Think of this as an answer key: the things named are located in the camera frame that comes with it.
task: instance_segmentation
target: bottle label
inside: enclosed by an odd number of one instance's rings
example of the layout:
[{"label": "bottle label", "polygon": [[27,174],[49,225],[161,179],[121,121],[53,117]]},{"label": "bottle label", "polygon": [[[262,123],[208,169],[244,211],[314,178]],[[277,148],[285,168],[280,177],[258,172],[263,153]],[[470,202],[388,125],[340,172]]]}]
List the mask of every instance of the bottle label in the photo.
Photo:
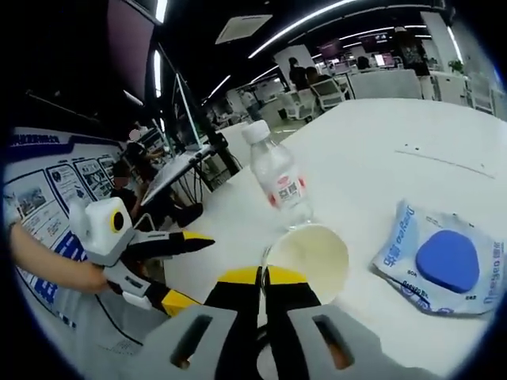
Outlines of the bottle label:
[{"label": "bottle label", "polygon": [[296,168],[269,186],[268,199],[277,208],[293,207],[306,195],[306,184]]}]

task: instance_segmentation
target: human hand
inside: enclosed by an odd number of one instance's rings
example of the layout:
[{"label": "human hand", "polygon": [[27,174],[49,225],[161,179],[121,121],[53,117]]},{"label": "human hand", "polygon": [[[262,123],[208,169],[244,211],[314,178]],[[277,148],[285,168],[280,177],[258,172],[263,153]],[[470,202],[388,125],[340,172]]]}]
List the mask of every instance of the human hand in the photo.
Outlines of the human hand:
[{"label": "human hand", "polygon": [[109,289],[108,280],[105,278],[104,269],[98,265],[83,261],[79,263],[80,282],[82,291],[96,294]]}]

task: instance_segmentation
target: white table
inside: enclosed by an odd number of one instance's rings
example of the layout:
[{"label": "white table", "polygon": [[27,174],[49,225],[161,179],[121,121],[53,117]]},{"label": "white table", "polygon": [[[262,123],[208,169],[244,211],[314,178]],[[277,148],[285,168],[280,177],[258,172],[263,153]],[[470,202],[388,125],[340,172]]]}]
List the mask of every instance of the white table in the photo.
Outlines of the white table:
[{"label": "white table", "polygon": [[210,149],[211,147],[209,145],[204,145],[198,151],[184,152],[167,162],[150,183],[150,187],[141,202],[141,206],[149,203],[157,194],[160,193],[161,190],[171,185],[191,166],[191,161],[197,158],[197,155],[201,154],[202,156],[205,156]]},{"label": "white table", "polygon": [[[425,315],[368,265],[403,197],[456,212],[495,237],[505,235],[507,123],[441,102],[347,101],[284,143],[306,174],[316,217],[349,249],[349,277],[335,302],[375,332],[384,352],[402,365],[450,374],[482,336],[487,317]],[[167,283],[204,301],[227,269],[261,262],[264,249],[282,234],[278,220],[244,169],[212,194],[204,215],[189,227],[216,243],[167,261]]]}]

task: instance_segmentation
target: gray gripper base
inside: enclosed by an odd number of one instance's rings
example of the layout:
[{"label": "gray gripper base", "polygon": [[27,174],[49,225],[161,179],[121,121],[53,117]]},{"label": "gray gripper base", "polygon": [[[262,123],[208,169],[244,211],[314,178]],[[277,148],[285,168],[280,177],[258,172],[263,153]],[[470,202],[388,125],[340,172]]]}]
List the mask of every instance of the gray gripper base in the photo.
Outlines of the gray gripper base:
[{"label": "gray gripper base", "polygon": [[[301,343],[311,380],[433,380],[421,368],[406,368],[384,355],[380,339],[336,306],[325,305],[288,312]],[[321,322],[352,356],[352,365],[338,370],[315,322]]]},{"label": "gray gripper base", "polygon": [[[124,368],[124,378],[214,380],[222,347],[236,315],[233,310],[190,306],[147,336],[139,354]],[[202,321],[209,322],[209,325],[192,356],[190,367],[183,370],[173,365],[174,356],[189,338],[191,340],[196,335],[195,328]]]}]

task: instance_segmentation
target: air vent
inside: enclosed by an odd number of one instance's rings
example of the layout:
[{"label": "air vent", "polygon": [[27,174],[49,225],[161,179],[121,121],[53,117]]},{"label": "air vent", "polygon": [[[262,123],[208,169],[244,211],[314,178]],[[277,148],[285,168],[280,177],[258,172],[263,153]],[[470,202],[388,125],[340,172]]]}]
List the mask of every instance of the air vent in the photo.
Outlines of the air vent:
[{"label": "air vent", "polygon": [[268,22],[271,17],[273,17],[272,14],[232,17],[219,34],[215,44],[218,45],[224,42],[250,37],[259,30],[262,25]]}]

